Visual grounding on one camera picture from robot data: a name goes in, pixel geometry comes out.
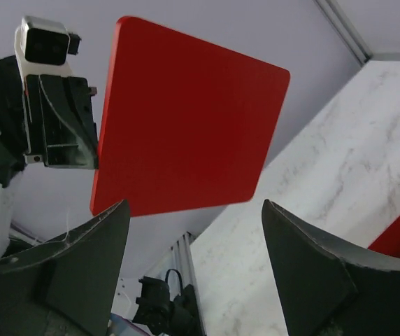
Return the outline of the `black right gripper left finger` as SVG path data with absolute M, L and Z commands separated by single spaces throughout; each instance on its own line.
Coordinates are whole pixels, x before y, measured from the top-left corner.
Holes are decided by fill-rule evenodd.
M 0 335 L 106 335 L 129 220 L 122 201 L 0 259 Z

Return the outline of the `red box lid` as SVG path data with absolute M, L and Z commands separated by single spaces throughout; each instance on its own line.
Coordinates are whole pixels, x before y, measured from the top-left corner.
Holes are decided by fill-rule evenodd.
M 250 200 L 288 70 L 134 16 L 115 26 L 90 211 L 131 215 Z

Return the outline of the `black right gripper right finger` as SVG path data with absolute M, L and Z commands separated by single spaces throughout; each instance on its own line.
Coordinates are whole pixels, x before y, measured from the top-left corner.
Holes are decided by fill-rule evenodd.
M 289 335 L 400 335 L 400 259 L 326 232 L 270 200 L 269 260 Z

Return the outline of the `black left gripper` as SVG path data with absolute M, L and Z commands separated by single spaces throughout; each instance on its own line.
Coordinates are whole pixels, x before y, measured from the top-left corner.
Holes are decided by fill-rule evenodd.
M 38 77 L 46 167 L 97 169 L 94 87 L 82 77 Z M 7 186 L 26 166 L 22 80 L 15 56 L 0 59 L 0 184 Z

